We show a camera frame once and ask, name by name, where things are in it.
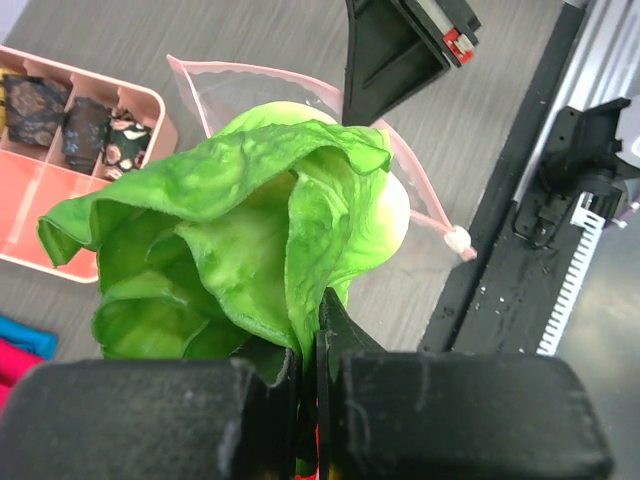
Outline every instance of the pink fabric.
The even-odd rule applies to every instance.
[[[322,103],[335,113],[340,113],[342,111],[343,93],[336,87],[306,75],[288,72],[286,70],[278,70],[275,68],[261,67],[258,65],[228,62],[183,61],[172,57],[171,55],[167,55],[167,60],[178,81],[178,87],[183,101],[187,107],[189,107],[192,112],[200,118],[207,137],[212,136],[215,133],[214,130],[216,128],[221,128],[223,126],[216,125],[210,118],[211,115],[207,115],[207,112],[215,110],[216,114],[220,113],[221,116],[224,117],[228,116],[225,115],[225,113],[230,113],[226,112],[226,110],[230,109],[225,104],[225,99],[215,101],[215,104],[212,104],[213,100],[211,100],[211,98],[208,98],[206,102],[203,102],[200,95],[201,92],[194,84],[194,77],[192,77],[193,75],[202,73],[253,73],[256,75],[279,78],[281,80],[300,85],[307,91],[311,92],[315,97],[319,98]],[[408,177],[411,185],[416,189],[421,202],[426,206],[428,215],[412,210],[412,221],[418,225],[436,230],[442,237],[448,233],[453,233],[454,225],[449,221],[449,218],[442,208],[440,200],[429,181],[429,177],[427,177],[424,168],[422,168],[422,165],[413,153],[413,150],[411,150],[402,137],[384,120],[378,120],[372,126],[389,132],[395,160],[399,163],[404,174]],[[460,254],[460,257],[464,261],[473,260],[476,258],[476,251],[473,248],[466,248]]]
[[[43,361],[43,358],[0,339],[0,384],[13,387],[25,373]]]

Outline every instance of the white gear rack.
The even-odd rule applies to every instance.
[[[604,230],[604,218],[591,212],[585,206],[585,200],[588,196],[589,194],[582,194],[571,217],[571,224],[583,229],[582,238],[573,254],[558,299],[544,329],[542,340],[538,344],[536,353],[539,355],[554,356],[556,354]]]

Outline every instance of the blue fabric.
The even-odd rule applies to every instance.
[[[45,360],[53,359],[58,346],[53,333],[26,327],[3,316],[0,316],[0,338]]]

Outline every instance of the ziplock bag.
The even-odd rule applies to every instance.
[[[309,105],[340,121],[342,92],[315,78],[257,65],[190,62],[171,55],[167,60],[183,102],[198,118],[207,137],[241,113],[275,101]],[[395,155],[392,171],[407,190],[412,208],[412,225],[391,260],[396,268],[442,271],[453,268],[460,260],[473,260],[476,252],[468,233],[451,224],[409,145],[384,120],[378,120],[373,127],[390,133]]]

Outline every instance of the green lettuce leaf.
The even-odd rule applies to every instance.
[[[310,358],[325,288],[346,300],[395,252],[361,254],[383,236],[391,151],[386,132],[299,117],[236,119],[40,219],[54,265],[98,253],[105,355],[217,358],[258,336]]]

